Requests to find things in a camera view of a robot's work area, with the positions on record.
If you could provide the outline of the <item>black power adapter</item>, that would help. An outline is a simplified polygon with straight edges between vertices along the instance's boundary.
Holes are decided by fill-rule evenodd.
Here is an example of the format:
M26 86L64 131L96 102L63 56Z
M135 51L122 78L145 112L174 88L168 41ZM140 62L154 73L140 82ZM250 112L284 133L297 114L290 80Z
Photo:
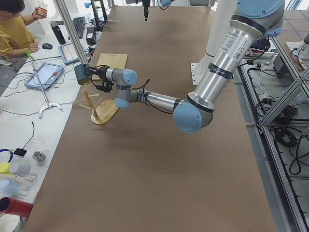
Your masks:
M96 30L95 27L88 27L86 31L86 42L88 45L96 44Z

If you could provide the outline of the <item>blue tablet near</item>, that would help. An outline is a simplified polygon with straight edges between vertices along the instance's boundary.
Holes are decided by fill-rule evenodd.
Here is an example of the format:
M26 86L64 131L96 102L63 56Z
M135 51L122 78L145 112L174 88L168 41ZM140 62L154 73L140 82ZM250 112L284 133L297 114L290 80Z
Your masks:
M38 69L38 77L44 90L47 90L62 75L64 67L61 65L43 63ZM27 79L24 86L40 90L40 85L35 74Z

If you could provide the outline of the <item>blue tablet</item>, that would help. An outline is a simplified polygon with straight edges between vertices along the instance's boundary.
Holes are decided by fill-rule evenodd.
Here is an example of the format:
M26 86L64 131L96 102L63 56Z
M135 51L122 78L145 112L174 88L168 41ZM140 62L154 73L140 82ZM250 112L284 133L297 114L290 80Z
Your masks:
M47 90L62 75L64 67L61 65L43 63L38 69L38 77L44 90ZM27 79L24 86L40 90L40 85L35 74Z
M79 61L79 58L72 43L58 46L58 50L65 65Z

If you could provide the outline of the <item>aluminium frame post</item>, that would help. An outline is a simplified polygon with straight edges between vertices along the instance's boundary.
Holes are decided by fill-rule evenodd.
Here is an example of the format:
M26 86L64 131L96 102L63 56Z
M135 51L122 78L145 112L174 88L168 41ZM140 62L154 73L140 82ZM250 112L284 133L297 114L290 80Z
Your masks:
M80 40L78 38L78 35L76 33L75 27L73 25L72 19L70 17L70 13L65 5L65 2L63 0L55 0L54 1L55 6L58 9L58 12L60 13L62 20L64 21L65 27L67 29L68 35L70 37L70 40L75 48L75 51L77 53L77 56L79 58L79 61L81 64L88 64L87 58L84 54L84 50L82 48L82 45L80 43Z

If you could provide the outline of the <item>red cylinder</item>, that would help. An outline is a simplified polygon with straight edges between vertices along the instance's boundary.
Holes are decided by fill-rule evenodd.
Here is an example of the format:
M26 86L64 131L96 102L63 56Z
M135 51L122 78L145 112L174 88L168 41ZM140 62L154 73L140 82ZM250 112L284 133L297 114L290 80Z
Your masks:
M0 212L5 214L29 217L33 209L33 204L20 201L10 197L4 197L0 200Z

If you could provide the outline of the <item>silver reacher grabber tool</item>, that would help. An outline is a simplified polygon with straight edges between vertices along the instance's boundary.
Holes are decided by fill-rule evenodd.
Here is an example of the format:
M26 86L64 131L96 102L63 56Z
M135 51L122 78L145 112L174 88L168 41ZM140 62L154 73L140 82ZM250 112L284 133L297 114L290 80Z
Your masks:
M52 107L58 107L60 110L62 110L60 104L55 103L55 102L50 102L48 100L45 90L50 88L51 85L59 78L59 76L63 72L64 67L61 65L56 65L56 64L51 64L51 63L43 63L39 68L36 68L33 62L34 59L29 50L26 51L26 55L28 56L29 61L31 63L31 66L33 69L33 75L26 82L25 86L30 87L30 88L40 87L40 90L45 100L45 105L39 111L39 119L41 119L44 110L47 110Z

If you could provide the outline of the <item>small metal cup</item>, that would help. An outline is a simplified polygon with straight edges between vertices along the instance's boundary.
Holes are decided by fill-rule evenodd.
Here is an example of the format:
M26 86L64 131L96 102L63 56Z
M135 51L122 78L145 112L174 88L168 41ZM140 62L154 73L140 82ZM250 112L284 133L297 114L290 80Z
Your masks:
M46 155L42 151L35 151L32 154L32 158L36 161L39 167L42 167L45 163Z

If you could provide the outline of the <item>black water bottle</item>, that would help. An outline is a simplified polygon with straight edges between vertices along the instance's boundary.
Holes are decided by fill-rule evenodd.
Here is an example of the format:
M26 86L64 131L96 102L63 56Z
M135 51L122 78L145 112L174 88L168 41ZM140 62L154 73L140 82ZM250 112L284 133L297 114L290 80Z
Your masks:
M51 29L54 32L55 36L56 36L56 39L57 39L58 43L60 45L65 44L66 43L65 38L64 38L64 36L63 36L63 34L61 32L60 27L56 23L56 21L51 21L50 22L50 26L51 26Z

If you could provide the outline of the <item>person in yellow shirt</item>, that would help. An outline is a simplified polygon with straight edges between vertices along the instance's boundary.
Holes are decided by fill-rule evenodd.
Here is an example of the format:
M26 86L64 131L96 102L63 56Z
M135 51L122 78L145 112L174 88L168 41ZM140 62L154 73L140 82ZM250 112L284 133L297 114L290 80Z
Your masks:
M21 15L25 8L23 0L0 2L0 56L19 70L28 59L27 51L38 51L38 43L26 26L47 17L37 7L31 15Z

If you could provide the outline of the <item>black keyboard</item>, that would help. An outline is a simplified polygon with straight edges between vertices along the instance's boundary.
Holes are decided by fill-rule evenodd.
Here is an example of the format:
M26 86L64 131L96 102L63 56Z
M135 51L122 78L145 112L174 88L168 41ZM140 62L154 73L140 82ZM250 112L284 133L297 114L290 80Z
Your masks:
M84 16L76 17L72 20L72 22L78 37L82 38L84 33L85 17Z

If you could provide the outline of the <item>small black square device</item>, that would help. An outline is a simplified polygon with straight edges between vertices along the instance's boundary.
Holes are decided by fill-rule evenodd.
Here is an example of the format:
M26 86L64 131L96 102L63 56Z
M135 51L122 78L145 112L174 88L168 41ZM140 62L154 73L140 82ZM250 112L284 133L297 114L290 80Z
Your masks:
M27 151L23 148L17 148L13 154L19 157L24 157L26 155Z

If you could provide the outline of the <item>yellow cylinder object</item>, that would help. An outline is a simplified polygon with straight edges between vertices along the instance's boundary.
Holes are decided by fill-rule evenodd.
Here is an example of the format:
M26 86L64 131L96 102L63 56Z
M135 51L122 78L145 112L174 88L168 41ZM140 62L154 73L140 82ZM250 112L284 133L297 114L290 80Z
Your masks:
M0 163L0 173L9 173L10 166L11 166L11 163L9 162Z

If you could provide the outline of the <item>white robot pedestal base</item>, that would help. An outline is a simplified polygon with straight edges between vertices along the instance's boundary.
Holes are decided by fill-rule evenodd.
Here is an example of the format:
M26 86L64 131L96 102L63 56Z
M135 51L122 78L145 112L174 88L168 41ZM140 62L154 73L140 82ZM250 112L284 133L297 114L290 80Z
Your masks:
M205 49L204 57L198 63L191 63L191 76L193 85L198 85L205 74L208 65L219 50L225 36L230 30L229 20L237 7L236 0L219 0L214 12L210 35Z

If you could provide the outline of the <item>wooden cup storage rack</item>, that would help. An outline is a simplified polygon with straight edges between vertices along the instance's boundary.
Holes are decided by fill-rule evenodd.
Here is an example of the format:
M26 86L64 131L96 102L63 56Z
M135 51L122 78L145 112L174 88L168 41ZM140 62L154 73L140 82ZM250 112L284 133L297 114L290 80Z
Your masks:
M74 101L73 104L90 110L91 120L96 125L106 124L119 111L119 108L115 105L115 100L100 98L97 103L93 104L91 98L98 97L99 94L89 94L87 84L83 85L82 94L84 98Z

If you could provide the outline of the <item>dark teal mug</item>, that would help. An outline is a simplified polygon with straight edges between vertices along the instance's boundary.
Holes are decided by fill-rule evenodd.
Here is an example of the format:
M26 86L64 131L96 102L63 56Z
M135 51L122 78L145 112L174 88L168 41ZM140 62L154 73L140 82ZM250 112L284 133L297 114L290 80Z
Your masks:
M79 85L87 85L91 83L91 71L88 64L79 64L74 67L77 83Z

